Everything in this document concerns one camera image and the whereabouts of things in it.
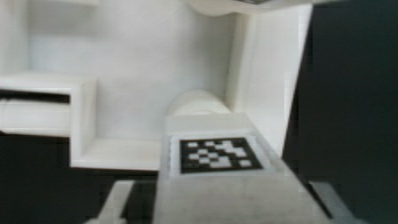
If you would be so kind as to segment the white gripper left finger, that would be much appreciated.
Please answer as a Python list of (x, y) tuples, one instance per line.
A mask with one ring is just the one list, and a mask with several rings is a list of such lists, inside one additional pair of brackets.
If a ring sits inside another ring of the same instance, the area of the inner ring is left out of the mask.
[(128, 203), (134, 185), (134, 180), (120, 180), (114, 183), (98, 217), (89, 219), (84, 224), (127, 224), (123, 211)]

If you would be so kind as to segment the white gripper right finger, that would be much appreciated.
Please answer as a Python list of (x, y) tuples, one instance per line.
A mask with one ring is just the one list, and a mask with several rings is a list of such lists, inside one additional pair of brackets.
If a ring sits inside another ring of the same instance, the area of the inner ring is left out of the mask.
[(365, 220), (361, 220), (347, 207), (343, 199), (335, 190), (333, 184), (324, 181), (311, 181), (311, 187), (315, 189), (317, 195), (322, 199), (327, 211), (333, 216), (335, 224), (370, 224)]

